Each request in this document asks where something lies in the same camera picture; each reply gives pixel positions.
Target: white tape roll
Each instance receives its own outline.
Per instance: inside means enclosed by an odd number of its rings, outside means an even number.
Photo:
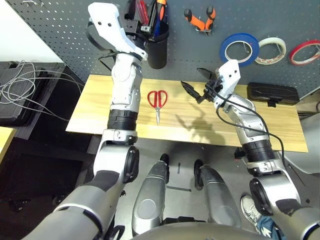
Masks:
[[[279,62],[281,59],[283,59],[285,57],[286,52],[287,52],[285,41],[283,41],[281,38],[278,38],[278,37],[268,37],[268,38],[265,38],[259,42],[259,47],[261,48],[261,47],[268,45],[268,44],[277,44],[280,48],[279,49],[280,54],[278,56],[275,56],[270,59],[263,59],[263,58],[257,57],[255,59],[255,62],[257,64],[271,65],[271,64],[275,64],[275,63]]]

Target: gray pegboard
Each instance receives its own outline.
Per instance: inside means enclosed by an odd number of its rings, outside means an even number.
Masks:
[[[84,82],[89,74],[110,75],[110,71],[98,61],[104,52],[96,49],[86,37],[88,5],[108,2],[120,4],[123,8],[127,0],[42,0],[43,6],[30,4],[29,7],[22,0],[6,1]],[[267,37],[283,39],[287,54],[273,65],[254,62],[241,67],[240,84],[287,85],[297,88],[300,97],[320,86],[319,59],[305,66],[294,66],[288,58],[290,51],[298,44],[320,39],[319,0],[168,0],[167,3],[170,27],[167,65],[154,70],[145,63],[145,78],[205,82],[197,68],[214,70],[220,67],[223,62],[219,49],[223,40],[234,33],[244,32],[258,41]],[[195,16],[206,20],[209,5],[215,7],[217,17],[212,36],[205,36],[196,32],[185,20],[184,9],[189,8]],[[103,39],[98,42],[110,47]],[[297,58],[303,60],[314,52],[315,48],[307,48]],[[240,58],[245,50],[243,46],[235,45],[228,53],[231,57]],[[269,58],[277,54],[277,48],[268,45],[260,50],[259,56]],[[111,59],[105,62],[112,66]]]

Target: orange pliers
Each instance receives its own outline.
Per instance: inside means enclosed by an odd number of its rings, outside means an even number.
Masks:
[[[190,9],[185,9],[184,10],[184,16],[185,19],[191,23],[192,25],[195,26],[195,30],[199,31],[199,32],[204,32],[206,33],[208,36],[211,34],[211,30],[213,28],[214,25],[214,21],[216,18],[216,10],[213,6],[208,6],[206,9],[206,15],[208,17],[206,23],[204,23],[203,21],[201,21],[200,19],[196,18]]]

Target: shoe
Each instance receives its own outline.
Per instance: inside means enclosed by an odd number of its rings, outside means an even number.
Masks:
[[[201,179],[201,170],[200,167],[203,166],[204,163],[198,159],[194,162],[193,174],[194,174],[194,188],[198,191],[201,191],[204,187],[204,183]]]
[[[255,230],[260,234],[260,231],[257,228],[257,224],[262,215],[256,209],[255,202],[252,197],[249,195],[242,196],[240,200],[240,206],[245,218],[254,225]]]
[[[167,166],[169,166],[169,155],[164,153],[160,157],[160,161],[163,161],[166,163]]]

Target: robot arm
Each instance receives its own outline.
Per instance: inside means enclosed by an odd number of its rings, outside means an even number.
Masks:
[[[24,239],[100,239],[115,216],[125,184],[138,175],[136,120],[142,82],[141,60],[147,60],[144,40],[129,40],[110,3],[92,3],[88,10],[99,35],[120,52],[112,69],[112,103],[107,129],[96,154],[92,181],[77,187]]]
[[[271,216],[287,239],[320,239],[319,209],[300,205],[299,194],[281,157],[272,151],[265,133],[267,126],[250,111],[256,110],[254,103],[233,93],[240,79],[238,62],[228,61],[216,71],[216,77],[213,75],[210,74],[203,97],[187,83],[182,85],[198,103],[204,99],[213,102],[237,125],[236,133],[248,159],[247,169],[254,176],[249,186],[255,207],[262,215]]]

